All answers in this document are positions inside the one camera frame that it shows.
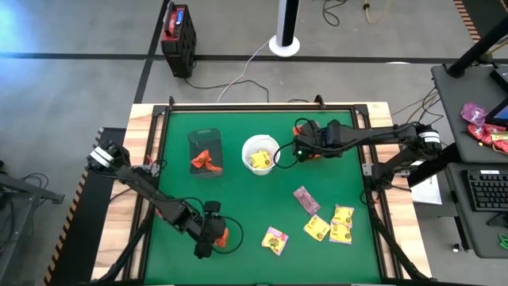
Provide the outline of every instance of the white paper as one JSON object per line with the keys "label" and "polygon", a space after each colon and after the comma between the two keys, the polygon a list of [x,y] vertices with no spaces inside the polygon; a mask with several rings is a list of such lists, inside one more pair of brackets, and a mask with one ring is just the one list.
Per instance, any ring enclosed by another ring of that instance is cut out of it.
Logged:
{"label": "white paper", "polygon": [[[412,165],[419,165],[423,161],[416,161]],[[441,193],[439,192],[439,186],[437,185],[437,176],[431,176],[411,188],[411,195],[413,196],[413,202],[416,203],[432,203],[432,204],[443,204],[441,202]]]}

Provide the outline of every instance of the keyboard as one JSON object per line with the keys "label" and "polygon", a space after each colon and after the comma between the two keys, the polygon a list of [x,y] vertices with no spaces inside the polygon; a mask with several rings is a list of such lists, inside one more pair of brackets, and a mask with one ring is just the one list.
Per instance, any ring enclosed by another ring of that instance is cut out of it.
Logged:
{"label": "keyboard", "polygon": [[508,172],[466,170],[462,175],[474,211],[508,211]]}

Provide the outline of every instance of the white pole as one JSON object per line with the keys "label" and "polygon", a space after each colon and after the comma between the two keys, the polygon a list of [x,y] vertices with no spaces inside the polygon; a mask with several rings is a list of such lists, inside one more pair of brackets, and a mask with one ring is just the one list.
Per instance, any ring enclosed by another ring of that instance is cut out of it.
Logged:
{"label": "white pole", "polygon": [[300,49],[294,36],[298,16],[299,0],[279,0],[277,34],[270,39],[270,50],[277,56],[293,56]]}

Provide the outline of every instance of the black battery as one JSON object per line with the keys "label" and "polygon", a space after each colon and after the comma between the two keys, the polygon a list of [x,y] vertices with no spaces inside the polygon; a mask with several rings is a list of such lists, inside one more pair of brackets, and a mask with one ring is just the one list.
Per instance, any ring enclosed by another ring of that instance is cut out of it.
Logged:
{"label": "black battery", "polygon": [[187,5],[170,2],[167,6],[160,47],[174,77],[191,77],[196,31]]}

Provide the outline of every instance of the clear plastic container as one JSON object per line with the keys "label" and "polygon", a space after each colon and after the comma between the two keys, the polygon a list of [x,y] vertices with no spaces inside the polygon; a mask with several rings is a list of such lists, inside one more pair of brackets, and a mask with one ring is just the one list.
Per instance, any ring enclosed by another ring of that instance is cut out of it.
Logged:
{"label": "clear plastic container", "polygon": [[201,129],[190,131],[187,135],[189,141],[189,172],[199,178],[222,176],[223,170],[210,171],[206,166],[196,168],[191,161],[203,151],[208,150],[213,166],[223,168],[221,132],[219,129]]}

